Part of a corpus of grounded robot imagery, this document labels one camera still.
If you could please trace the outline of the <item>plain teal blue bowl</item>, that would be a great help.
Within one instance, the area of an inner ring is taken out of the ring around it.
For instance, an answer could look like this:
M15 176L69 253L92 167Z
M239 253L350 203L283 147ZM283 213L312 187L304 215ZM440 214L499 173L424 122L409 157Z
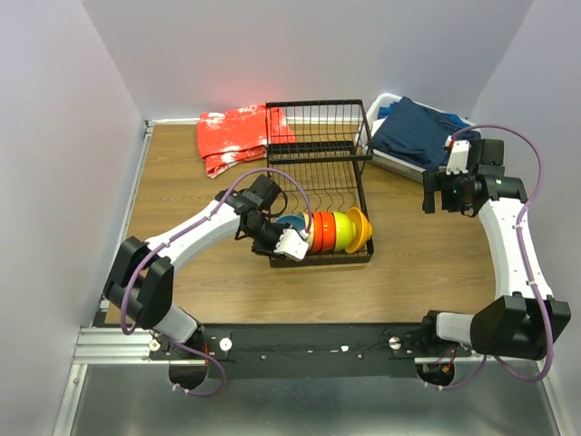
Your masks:
M288 224L292 228L301 231L306 228L306 221L302 213L284 214L274 220L277 224Z

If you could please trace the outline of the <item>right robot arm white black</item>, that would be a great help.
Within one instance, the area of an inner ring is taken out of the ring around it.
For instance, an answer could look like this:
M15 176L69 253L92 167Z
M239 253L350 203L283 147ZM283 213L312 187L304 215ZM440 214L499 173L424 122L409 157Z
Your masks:
M555 299L539 265L528 226L522 180L505 174L501 140L448 138L448 163L423 174L424 213L434 213L435 193L450 213L478 218L495 274L495 299L474 315L431 311L418 333L419 348L441 354L451 342L480 354L539 361L548 356L571 319Z

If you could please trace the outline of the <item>red orange bowl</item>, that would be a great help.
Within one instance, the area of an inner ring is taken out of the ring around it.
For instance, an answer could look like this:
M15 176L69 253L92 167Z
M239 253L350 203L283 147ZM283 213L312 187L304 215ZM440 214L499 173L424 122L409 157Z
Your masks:
M323 252L332 252L336 246L336 222L335 216L330 212L320 212Z
M313 223L314 223L314 227L313 227L313 244L311 246L311 251L313 253L318 253L321 251L322 247L323 247L323 241L324 241L324 232L323 232L323 221L321 218L321 215L319 212L314 212L312 214L313 217Z

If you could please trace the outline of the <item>green bowl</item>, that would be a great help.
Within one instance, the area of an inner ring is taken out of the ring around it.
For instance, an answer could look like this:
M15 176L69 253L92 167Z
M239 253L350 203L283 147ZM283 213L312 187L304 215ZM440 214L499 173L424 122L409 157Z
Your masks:
M333 212L335 220L335 252L344 251L353 241L356 235L354 222L341 212Z

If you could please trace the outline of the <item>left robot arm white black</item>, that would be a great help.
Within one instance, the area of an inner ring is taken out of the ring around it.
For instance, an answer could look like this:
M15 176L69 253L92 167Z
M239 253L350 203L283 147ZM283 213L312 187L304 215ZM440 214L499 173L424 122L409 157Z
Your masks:
M124 240L118 248L103 288L103 297L122 312L122 331L140 327L170 339L183 359L201 348L202 325L173 302L174 277L183 266L223 239L252 239L258 255L304 257L290 249L300 233L271 222L271 207L282 189L261 174L247 188L219 192L199 213L170 231L141 241Z

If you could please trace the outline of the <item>yellow orange bowl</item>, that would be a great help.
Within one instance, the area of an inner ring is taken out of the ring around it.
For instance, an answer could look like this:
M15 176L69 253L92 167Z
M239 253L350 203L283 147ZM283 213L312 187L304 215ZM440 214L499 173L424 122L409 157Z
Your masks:
M345 249L346 253L355 253L360 250L372 236L372 225L367 215L358 207L351 207L346 215L355 225L355 236L350 245Z

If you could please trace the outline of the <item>black wire dish rack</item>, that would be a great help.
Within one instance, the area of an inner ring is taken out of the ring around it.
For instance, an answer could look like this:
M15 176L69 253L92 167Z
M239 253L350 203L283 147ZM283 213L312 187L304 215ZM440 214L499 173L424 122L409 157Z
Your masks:
M265 104L269 167L293 177L315 212L367 213L362 173L372 158L361 100Z

